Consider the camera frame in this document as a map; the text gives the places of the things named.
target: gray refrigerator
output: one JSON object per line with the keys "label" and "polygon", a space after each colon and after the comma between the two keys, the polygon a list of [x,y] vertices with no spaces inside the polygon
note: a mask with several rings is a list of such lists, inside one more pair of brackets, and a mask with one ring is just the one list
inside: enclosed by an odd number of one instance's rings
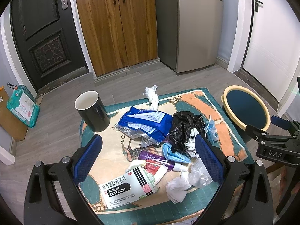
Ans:
{"label": "gray refrigerator", "polygon": [[155,0],[158,57],[175,72],[216,62],[223,0]]}

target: black trash bag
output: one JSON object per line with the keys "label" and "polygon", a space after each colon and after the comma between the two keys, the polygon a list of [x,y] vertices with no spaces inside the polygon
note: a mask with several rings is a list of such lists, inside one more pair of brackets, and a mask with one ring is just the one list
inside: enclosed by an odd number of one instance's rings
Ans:
{"label": "black trash bag", "polygon": [[192,112],[181,111],[174,113],[172,127],[169,131],[168,141],[172,145],[173,153],[187,152],[185,143],[190,140],[191,130],[196,128],[199,133],[204,132],[205,123],[202,115],[195,115]]}

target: black mug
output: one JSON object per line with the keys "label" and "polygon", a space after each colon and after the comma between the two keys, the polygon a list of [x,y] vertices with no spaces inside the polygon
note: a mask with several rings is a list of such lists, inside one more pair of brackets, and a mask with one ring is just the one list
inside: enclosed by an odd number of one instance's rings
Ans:
{"label": "black mug", "polygon": [[87,91],[78,96],[75,108],[94,132],[101,132],[110,124],[110,119],[96,91]]}

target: blue gripper pad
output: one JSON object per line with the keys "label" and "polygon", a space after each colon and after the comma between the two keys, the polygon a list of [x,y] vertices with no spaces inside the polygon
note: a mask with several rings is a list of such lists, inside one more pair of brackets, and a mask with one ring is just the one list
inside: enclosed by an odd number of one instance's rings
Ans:
{"label": "blue gripper pad", "polygon": [[76,185],[85,181],[101,150],[102,138],[100,135],[95,134],[90,143],[87,144],[85,152],[74,166],[73,181]]}
{"label": "blue gripper pad", "polygon": [[271,117],[271,123],[285,130],[288,130],[291,127],[290,121],[277,116]]}
{"label": "blue gripper pad", "polygon": [[212,151],[209,145],[211,144],[207,144],[200,134],[196,136],[195,148],[197,153],[199,154],[199,157],[204,163],[212,180],[221,185],[224,181],[224,166],[221,164],[221,162],[216,157],[215,153]]}

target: metal screw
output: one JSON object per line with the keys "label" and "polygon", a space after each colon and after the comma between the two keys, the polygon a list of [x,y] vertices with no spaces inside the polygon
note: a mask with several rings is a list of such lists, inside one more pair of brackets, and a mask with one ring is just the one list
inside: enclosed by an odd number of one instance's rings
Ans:
{"label": "metal screw", "polygon": [[41,161],[37,161],[37,162],[35,163],[35,166],[36,166],[36,167],[39,167],[40,165],[42,165],[42,162],[41,162]]}
{"label": "metal screw", "polygon": [[229,160],[230,162],[235,162],[236,161],[236,159],[233,156],[227,157],[227,160]]}
{"label": "metal screw", "polygon": [[63,163],[68,163],[70,161],[70,157],[64,157],[63,159],[62,159],[62,162]]}
{"label": "metal screw", "polygon": [[259,165],[259,166],[262,166],[262,165],[263,165],[263,162],[262,162],[261,160],[257,160],[256,163],[257,163],[257,165]]}

